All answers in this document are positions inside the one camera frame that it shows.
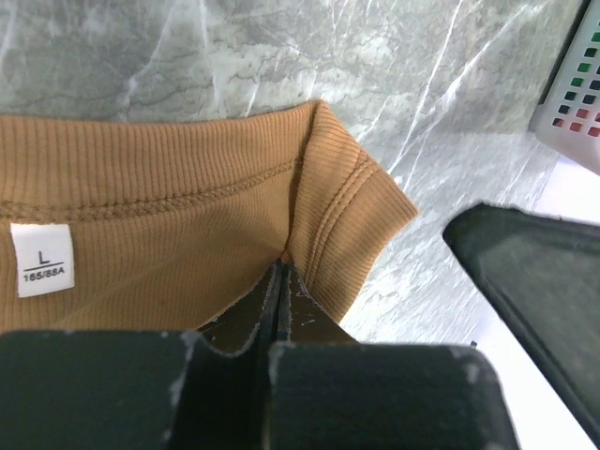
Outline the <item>tan ribbed tank top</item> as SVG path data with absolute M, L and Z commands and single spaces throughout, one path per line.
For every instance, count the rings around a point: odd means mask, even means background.
M 335 321 L 415 216 L 323 101 L 249 118 L 1 120 L 1 328 L 187 330 L 294 265 Z

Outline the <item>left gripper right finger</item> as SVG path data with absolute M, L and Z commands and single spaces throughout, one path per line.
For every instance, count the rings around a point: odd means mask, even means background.
M 272 449 L 515 449 L 498 376 L 471 346 L 362 344 L 285 266 L 268 361 Z

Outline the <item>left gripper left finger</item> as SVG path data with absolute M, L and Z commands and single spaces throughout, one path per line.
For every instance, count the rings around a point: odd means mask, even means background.
M 5 449 L 258 449 L 281 265 L 192 331 L 1 337 Z

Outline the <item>white plastic laundry basket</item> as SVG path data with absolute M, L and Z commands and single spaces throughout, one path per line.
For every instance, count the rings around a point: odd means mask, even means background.
M 599 173 L 599 3 L 588 1 L 529 125 L 541 143 Z

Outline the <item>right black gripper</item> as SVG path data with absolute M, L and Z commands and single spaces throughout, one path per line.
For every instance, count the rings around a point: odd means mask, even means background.
M 480 202 L 452 218 L 442 239 L 598 443 L 598 226 Z

